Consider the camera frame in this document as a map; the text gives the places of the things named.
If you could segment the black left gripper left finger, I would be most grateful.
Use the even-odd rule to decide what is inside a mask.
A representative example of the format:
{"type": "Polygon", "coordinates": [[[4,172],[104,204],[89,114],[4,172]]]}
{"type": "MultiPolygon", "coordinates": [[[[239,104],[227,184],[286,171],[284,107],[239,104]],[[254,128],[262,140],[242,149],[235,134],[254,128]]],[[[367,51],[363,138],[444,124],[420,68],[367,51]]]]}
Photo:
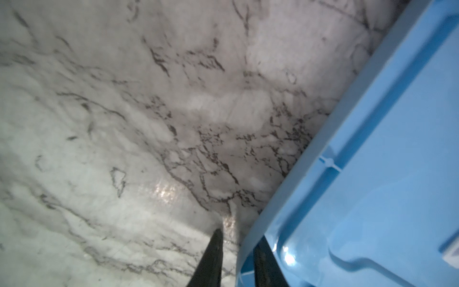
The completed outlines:
{"type": "Polygon", "coordinates": [[[215,230],[187,287],[221,286],[223,242],[222,230],[215,230]]]}

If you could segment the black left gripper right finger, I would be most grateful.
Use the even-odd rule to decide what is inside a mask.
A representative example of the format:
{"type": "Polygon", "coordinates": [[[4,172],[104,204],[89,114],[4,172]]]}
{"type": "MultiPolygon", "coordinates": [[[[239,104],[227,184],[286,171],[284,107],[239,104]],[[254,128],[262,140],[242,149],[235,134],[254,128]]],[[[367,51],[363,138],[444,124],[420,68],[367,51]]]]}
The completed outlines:
{"type": "Polygon", "coordinates": [[[254,248],[253,256],[256,287],[289,287],[265,237],[254,248]]]}

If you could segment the blue plastic box lid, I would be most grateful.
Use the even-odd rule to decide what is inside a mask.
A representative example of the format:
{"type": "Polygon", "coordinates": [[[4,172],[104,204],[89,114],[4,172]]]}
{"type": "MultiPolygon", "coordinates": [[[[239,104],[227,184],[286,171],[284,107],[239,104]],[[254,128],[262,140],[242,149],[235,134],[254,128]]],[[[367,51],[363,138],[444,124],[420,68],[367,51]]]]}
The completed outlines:
{"type": "Polygon", "coordinates": [[[411,1],[244,239],[292,287],[459,284],[459,4],[411,1]]]}

